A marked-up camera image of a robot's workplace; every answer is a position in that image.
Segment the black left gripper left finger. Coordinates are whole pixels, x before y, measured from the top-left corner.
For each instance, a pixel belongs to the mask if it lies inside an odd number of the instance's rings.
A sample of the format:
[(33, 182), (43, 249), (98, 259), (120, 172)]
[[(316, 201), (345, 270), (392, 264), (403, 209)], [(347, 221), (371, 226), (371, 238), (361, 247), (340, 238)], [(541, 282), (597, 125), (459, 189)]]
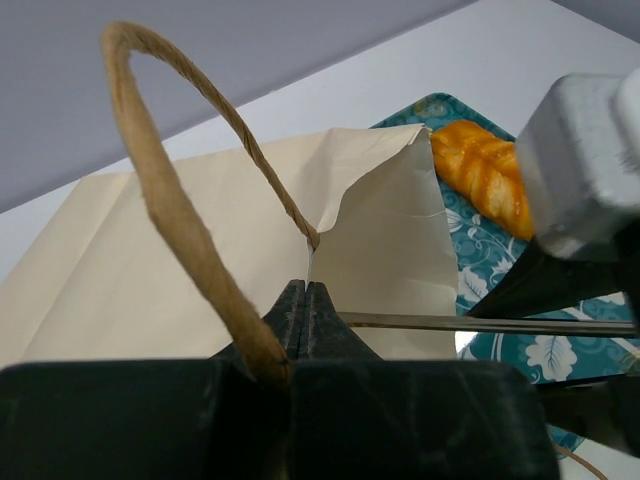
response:
[(1, 372), (5, 479), (283, 479), (287, 399), (234, 345), (209, 358)]

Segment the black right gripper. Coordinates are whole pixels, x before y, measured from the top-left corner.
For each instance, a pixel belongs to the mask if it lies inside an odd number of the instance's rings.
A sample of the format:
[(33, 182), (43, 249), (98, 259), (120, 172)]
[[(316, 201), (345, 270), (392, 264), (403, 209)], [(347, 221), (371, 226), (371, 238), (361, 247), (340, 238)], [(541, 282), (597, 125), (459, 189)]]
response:
[[(561, 310), (582, 300), (619, 291), (622, 254), (604, 260), (564, 260), (542, 249), (536, 238), (502, 280), (468, 315), (523, 318)], [(539, 399), (551, 425), (628, 455), (639, 453), (639, 376), (615, 374), (544, 383)]]

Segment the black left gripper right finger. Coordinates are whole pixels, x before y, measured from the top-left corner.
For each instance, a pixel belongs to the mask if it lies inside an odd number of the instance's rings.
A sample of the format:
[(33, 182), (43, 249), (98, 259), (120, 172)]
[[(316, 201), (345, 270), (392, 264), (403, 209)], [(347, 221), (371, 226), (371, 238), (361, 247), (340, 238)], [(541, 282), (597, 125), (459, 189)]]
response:
[(384, 360), (320, 283), (292, 282), (293, 479), (556, 479), (534, 387), (492, 361)]

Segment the orange twisted fake bread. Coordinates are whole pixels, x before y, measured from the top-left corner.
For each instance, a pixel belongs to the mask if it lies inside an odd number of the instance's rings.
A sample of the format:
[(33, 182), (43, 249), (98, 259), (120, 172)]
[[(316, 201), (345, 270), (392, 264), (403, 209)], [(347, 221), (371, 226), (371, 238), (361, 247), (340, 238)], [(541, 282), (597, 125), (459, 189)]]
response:
[(511, 236), (534, 236), (515, 146), (469, 120), (454, 121), (431, 135), (437, 174), (485, 218)]

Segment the beige paper bag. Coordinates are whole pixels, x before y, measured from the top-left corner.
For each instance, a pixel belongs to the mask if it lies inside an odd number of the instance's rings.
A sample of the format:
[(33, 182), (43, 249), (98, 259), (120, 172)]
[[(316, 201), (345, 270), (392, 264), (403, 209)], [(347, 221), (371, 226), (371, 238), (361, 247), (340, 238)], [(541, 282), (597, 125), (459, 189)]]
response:
[[(285, 388), (266, 322), (292, 280), (341, 312), (451, 315), (457, 265), (426, 128), (333, 128), (259, 144), (177, 47), (138, 24), (101, 37), (130, 173), (80, 181), (1, 287), (1, 362), (208, 357), (233, 344)], [(241, 146), (171, 161), (129, 58), (170, 65)]]

